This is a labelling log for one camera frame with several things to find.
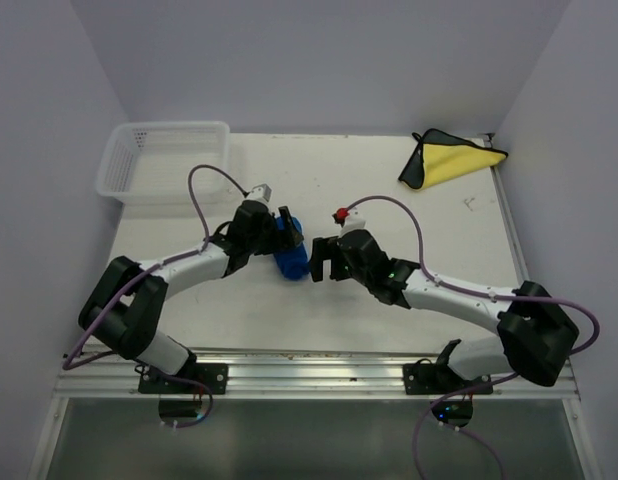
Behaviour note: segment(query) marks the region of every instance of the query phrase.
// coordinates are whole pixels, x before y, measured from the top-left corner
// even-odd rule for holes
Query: yellow cloth
[[[506,152],[480,147],[436,129],[427,130],[422,137],[414,134],[414,138],[418,145],[399,177],[414,190],[497,165],[507,158]]]

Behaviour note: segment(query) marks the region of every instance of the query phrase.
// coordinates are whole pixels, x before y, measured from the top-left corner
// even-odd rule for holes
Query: white plastic bin
[[[118,126],[105,147],[96,191],[127,205],[189,202],[187,175],[206,163],[227,170],[229,126],[223,122],[148,122]],[[223,199],[227,180],[196,172],[201,203]]]

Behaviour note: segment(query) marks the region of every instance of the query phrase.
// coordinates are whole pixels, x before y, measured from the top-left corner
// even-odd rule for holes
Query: gray wall
[[[132,120],[494,131],[568,0],[72,0]]]
[[[119,209],[95,171],[125,120],[64,0],[0,1],[0,479],[24,478]]]
[[[598,456],[618,478],[618,0],[574,0],[497,145],[532,276],[599,315],[573,359]],[[583,337],[590,329],[583,325]]]

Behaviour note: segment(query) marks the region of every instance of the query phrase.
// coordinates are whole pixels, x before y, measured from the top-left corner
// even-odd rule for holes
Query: blue object
[[[291,217],[291,221],[296,229],[302,233],[302,226],[298,219]],[[278,230],[283,229],[281,217],[276,218],[276,225]],[[309,274],[309,259],[307,258],[307,250],[304,243],[301,243],[293,250],[274,253],[273,258],[276,260],[282,276],[288,280],[300,280]]]

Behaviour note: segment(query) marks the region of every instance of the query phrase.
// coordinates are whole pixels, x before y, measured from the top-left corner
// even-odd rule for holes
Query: robotic arm
[[[167,259],[136,263],[123,256],[112,260],[80,313],[80,326],[89,328],[123,285],[145,274],[127,292],[130,301],[116,303],[93,335],[125,359],[181,379],[199,380],[196,356],[157,329],[162,305],[194,285],[235,273],[251,255],[292,250],[302,243],[287,207],[279,209],[283,228],[276,225],[269,211],[270,196],[267,185],[252,189],[228,222],[226,233],[217,231],[204,249],[203,243]],[[156,264],[162,268],[155,269]]]
[[[579,331],[557,305],[515,300],[550,297],[542,286],[524,282],[517,289],[497,288],[438,274],[431,280],[420,264],[382,251],[356,208],[340,209],[334,219],[342,227],[340,235],[313,241],[315,282],[322,281],[323,262],[329,260],[332,280],[353,278],[382,303],[437,311],[493,334],[476,341],[453,340],[434,364],[416,365],[414,377],[426,391],[449,393],[481,383],[484,375],[512,370],[538,385],[555,384]],[[445,283],[480,292],[482,298],[444,288]]]

